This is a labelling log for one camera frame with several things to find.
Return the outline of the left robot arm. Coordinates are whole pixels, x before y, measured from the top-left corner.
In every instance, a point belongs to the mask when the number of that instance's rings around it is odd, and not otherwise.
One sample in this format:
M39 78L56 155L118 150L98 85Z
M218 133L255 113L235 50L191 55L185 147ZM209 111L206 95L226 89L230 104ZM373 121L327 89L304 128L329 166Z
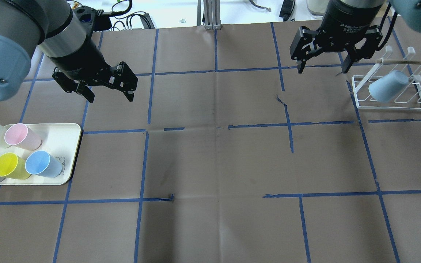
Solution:
M27 77L36 48L52 61L52 78L67 93L92 103L90 86L118 90L131 102L138 79L127 63L109 65L92 40L126 11L76 9L65 0L0 0L0 101L12 98Z

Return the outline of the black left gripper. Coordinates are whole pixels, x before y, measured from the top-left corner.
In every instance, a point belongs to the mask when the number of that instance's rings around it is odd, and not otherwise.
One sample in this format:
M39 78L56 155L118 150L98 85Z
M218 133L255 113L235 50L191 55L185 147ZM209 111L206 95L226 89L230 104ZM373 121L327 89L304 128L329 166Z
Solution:
M103 85L124 94L129 102L134 101L138 78L126 62L110 66L90 37L81 44L57 43L46 40L46 56L56 66L52 78L67 93L75 92L93 103L95 94L89 85Z

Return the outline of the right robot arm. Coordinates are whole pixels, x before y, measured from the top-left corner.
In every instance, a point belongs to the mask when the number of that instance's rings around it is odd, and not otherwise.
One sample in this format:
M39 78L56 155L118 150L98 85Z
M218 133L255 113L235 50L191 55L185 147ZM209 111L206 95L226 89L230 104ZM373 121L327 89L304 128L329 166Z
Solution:
M302 73L306 62L324 52L347 52L341 70L347 73L354 63L370 59L387 43L398 15L409 28L421 33L421 0L390 0L394 14L388 32L382 34L386 15L373 25L382 0L331 0L317 30L301 26L290 46L290 55Z

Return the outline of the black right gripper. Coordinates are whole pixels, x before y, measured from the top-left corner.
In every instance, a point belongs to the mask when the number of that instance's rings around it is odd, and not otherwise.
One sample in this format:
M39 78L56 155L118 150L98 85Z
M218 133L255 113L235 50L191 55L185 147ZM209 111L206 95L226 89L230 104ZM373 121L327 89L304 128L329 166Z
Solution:
M354 63L370 59L383 38L378 25L372 25L382 0L330 0L321 25L316 30L301 26L290 46L290 56L302 74L306 62L324 52L347 52L342 63L346 74Z

